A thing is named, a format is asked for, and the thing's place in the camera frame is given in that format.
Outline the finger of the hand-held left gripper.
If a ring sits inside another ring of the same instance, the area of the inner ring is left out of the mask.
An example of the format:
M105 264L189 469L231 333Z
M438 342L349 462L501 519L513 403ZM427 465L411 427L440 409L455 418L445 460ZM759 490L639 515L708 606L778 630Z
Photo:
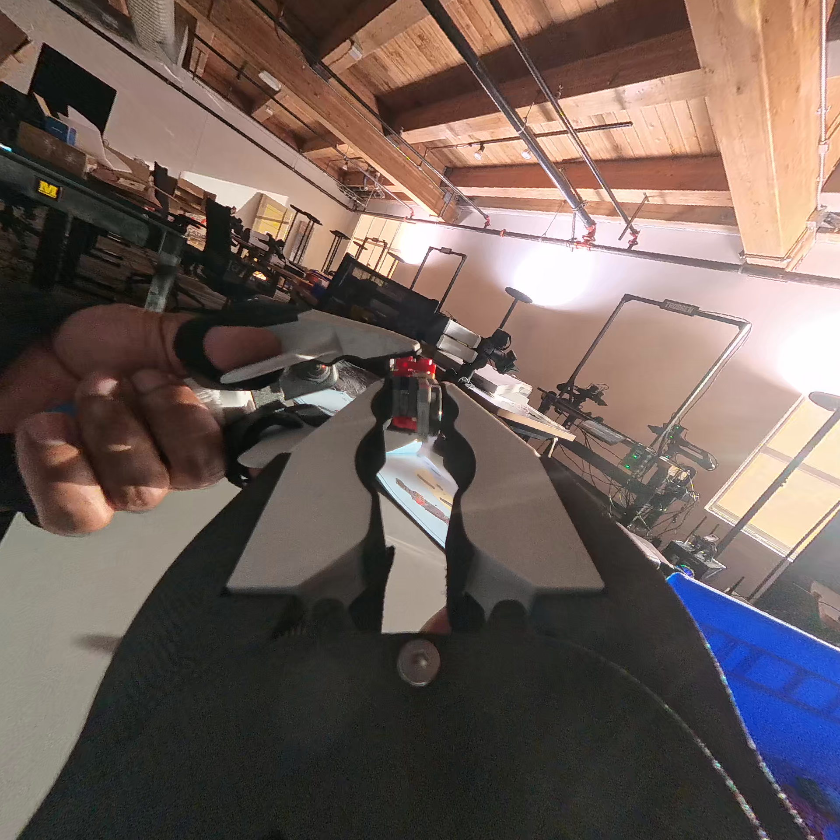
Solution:
M299 427L273 426L259 433L256 442L249 447L249 469L262 470L277 456L291 453L318 430L318 426L305 423Z
M346 359L388 361L421 352L420 342L400 333L315 310L265 330L279 340L281 352L223 373L221 387L266 387L298 364L331 365Z

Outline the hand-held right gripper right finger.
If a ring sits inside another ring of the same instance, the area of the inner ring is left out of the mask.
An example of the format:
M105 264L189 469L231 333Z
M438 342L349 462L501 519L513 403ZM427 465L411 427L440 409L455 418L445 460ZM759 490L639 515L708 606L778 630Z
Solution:
M442 460L457 490L445 543L448 606L481 609L604 582L535 451L457 387L444 384Z

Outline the toy brick model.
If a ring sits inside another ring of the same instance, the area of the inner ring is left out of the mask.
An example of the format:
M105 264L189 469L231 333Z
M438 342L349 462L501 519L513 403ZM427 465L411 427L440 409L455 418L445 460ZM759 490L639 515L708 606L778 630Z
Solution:
M443 391L436 363L425 356L393 360L387 384L392 407L385 430L411 434L423 442L436 438L443 418Z

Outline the grey desk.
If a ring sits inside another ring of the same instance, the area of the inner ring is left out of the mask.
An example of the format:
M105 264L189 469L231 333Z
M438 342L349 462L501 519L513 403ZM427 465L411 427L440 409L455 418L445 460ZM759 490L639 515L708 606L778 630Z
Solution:
M147 596L237 494L225 479L177 491L84 537L13 520L1 562L1 838L16 838L50 790Z

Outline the black mesh cart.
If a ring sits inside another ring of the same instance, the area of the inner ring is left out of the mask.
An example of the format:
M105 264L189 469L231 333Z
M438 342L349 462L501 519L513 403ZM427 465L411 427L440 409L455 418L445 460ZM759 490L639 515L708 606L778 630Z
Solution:
M317 309L423 341L438 315L438 301L347 254L333 273Z

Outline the brick instruction booklet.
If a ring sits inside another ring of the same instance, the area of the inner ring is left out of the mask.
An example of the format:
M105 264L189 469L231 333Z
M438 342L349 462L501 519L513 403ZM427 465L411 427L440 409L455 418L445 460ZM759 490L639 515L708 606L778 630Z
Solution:
M385 430L374 403L379 386L354 400L330 389L298 398L333 413L291 453L277 489L308 532L325 538L334 553L359 543L370 527L373 494L400 509L428 541L445 545L455 480L433 455L435 438Z

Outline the black office chair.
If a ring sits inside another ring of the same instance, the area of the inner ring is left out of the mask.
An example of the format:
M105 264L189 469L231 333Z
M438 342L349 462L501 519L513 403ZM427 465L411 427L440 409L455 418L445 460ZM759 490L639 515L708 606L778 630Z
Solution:
M251 283L256 266L233 250L231 208L207 196L204 209L206 233L199 260L204 285L221 295L228 306L257 299L258 293Z

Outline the white flat carton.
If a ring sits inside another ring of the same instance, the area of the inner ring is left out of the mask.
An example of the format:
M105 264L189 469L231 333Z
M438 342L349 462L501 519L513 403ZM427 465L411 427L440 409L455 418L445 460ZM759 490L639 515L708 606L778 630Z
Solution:
M511 374L502 374L490 364L475 371L469 383L490 396L502 397L519 404L527 403L532 393L530 384Z

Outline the computer with rainbow fans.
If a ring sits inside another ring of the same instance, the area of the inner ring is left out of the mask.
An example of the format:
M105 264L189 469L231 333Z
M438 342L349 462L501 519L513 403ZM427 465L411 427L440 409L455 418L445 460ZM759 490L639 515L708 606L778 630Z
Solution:
M727 567L718 560L719 538L694 534L684 541L672 540L664 547L665 559L683 574L708 583Z

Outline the pile of cardboard boxes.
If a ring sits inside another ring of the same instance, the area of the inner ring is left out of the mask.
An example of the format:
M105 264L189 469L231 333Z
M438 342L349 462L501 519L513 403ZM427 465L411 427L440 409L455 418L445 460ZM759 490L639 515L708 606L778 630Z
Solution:
M169 175L159 164L147 164L109 147L85 119L42 114L37 120L2 111L2 144L155 211L172 206L174 214L202 214L207 202L216 200L214 193Z

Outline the metal ceiling pipe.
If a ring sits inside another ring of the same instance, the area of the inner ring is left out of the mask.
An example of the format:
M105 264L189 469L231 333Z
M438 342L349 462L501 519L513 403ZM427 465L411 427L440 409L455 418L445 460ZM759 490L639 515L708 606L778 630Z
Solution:
M518 111L502 94L501 89L492 80L484 63L472 49L467 38L455 24L455 21L445 11L442 3L439 1L422 1L422 5L435 21L435 24L442 30L450 44L455 47L472 75L478 80L478 83L490 100L497 106L497 110L503 114L521 141L525 143L527 150L539 163L551 183L561 192L573 213L581 220L585 231L581 243L583 245L592 245L595 240L595 221L585 209L583 199L579 193L573 188L562 171L551 161L550 157L540 145L536 135L533 134Z

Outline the blue plastic bin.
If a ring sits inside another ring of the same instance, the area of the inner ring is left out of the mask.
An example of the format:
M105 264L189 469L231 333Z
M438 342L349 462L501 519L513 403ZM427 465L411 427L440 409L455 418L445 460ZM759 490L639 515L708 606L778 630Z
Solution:
M839 838L839 653L675 572L760 757L816 838Z

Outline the black pipe frame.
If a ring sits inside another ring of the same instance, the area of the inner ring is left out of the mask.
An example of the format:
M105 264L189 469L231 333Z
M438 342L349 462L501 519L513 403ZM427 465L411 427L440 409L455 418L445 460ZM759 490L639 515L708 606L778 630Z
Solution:
M596 347L604 339L609 328L612 327L613 322L616 320L618 314L628 303L631 302L638 302L646 306L654 307L661 311L678 314L682 317L697 318L724 323L729 326L732 326L733 328L736 328L737 330L735 337L726 345L725 349L716 358L709 370L703 375L703 377L700 378L699 382L689 392L686 399L675 410L674 414L669 419L668 423L665 425L664 430L661 433L659 433L654 439L653 446L655 447L657 453L660 455L664 451L666 440L669 437L672 430L674 429L674 427L680 423L683 417L687 415L689 411L694 407L694 405L696 405L699 402L701 397L705 395L708 388L711 387L711 384L716 380L721 370L729 363L730 359L745 344L751 333L752 324L750 321L745 319L735 318L728 314L702 310L696 305L690 305L689 303L684 303L682 301L676 301L673 299L657 301L651 298L640 297L637 295L627 293L623 295L623 297L620 299L614 310L611 312L609 318L605 321L601 330L596 334L593 342L581 358L581 361L576 365L576 367L570 374L568 381L560 387L558 391L559 395L565 396L571 393L571 389L575 385L575 381L578 374L582 372L586 363L594 353Z
M443 305L444 305L449 293L453 290L453 287L454 287L454 285L457 281L457 278L459 277L459 273L463 269L468 257L467 257L466 254L454 251L452 248L449 248L449 247L428 246L427 251L426 251L425 255L423 256L419 267L416 269L416 273L415 273L414 278L412 280L412 283L409 287L410 290L414 290L414 288L415 288L415 286L416 286L416 284L417 284L417 282L418 282L418 280L419 280L419 278L420 278L420 276L421 276L421 274L422 274L422 272L425 268L425 265L427 263L427 260L428 260L429 256L432 255L433 253L439 253L439 254L444 255L444 256L453 256L453 257L458 257L459 258L458 266L455 269L455 272L454 272L453 276L451 277L451 279L450 279L450 281L449 281L449 283L448 283L448 285L447 285L447 287L446 287L446 289L443 293L443 296L437 302L437 307L435 309L435 313L439 313L439 312L442 311Z

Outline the black wall board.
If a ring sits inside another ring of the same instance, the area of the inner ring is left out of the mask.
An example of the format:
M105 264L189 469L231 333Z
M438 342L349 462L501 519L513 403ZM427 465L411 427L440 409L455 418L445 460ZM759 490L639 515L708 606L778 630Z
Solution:
M47 43L40 47L28 94L41 97L54 115L73 111L105 133L116 90Z

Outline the silver ventilation duct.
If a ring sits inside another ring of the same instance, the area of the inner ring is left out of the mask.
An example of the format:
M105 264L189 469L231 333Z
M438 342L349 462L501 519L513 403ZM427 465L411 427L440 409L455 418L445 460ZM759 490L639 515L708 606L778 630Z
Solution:
M158 59L174 62L179 54L175 41L174 1L126 1L140 47Z

